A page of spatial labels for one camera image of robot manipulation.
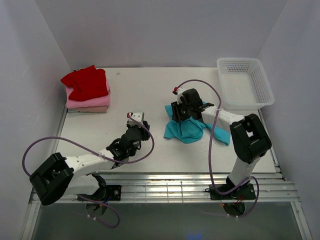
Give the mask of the teal t shirt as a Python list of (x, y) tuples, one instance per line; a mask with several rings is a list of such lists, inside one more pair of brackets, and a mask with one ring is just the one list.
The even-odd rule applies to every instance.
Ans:
[(184, 144), (191, 144), (202, 139), (204, 129), (209, 129), (210, 132), (212, 131), (212, 124), (203, 123), (192, 117), (181, 122), (174, 121), (171, 105), (166, 105), (165, 111), (170, 119), (164, 130), (163, 137), (165, 139), (170, 140), (176, 138)]

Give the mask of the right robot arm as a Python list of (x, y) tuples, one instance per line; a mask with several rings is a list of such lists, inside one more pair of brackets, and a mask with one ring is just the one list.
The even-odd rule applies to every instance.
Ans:
[(173, 120), (182, 121), (193, 118), (205, 124), (218, 125), (230, 133), (236, 154), (235, 164), (226, 178), (226, 184), (217, 187), (212, 184), (214, 194), (237, 199), (244, 193), (244, 186), (250, 182), (253, 169), (258, 161), (272, 147), (271, 140), (256, 114), (247, 116), (234, 114), (212, 103), (203, 103), (196, 89), (175, 87), (173, 94), (177, 100), (171, 103)]

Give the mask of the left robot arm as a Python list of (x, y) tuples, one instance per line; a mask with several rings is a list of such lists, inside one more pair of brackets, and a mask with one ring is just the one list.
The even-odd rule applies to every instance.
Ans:
[(127, 130), (109, 146), (99, 152), (89, 150), (80, 156), (50, 155), (32, 174), (29, 181), (44, 206), (57, 202), (61, 197), (76, 195), (81, 201), (87, 198), (103, 201), (108, 186), (98, 174), (133, 163), (133, 156), (141, 149), (142, 142), (152, 139), (146, 120), (128, 120)]

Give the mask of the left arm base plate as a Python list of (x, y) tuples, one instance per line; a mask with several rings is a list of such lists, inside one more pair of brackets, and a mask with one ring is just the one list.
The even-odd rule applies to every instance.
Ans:
[(106, 185), (101, 186), (97, 190), (98, 201), (120, 201), (122, 194), (121, 185)]

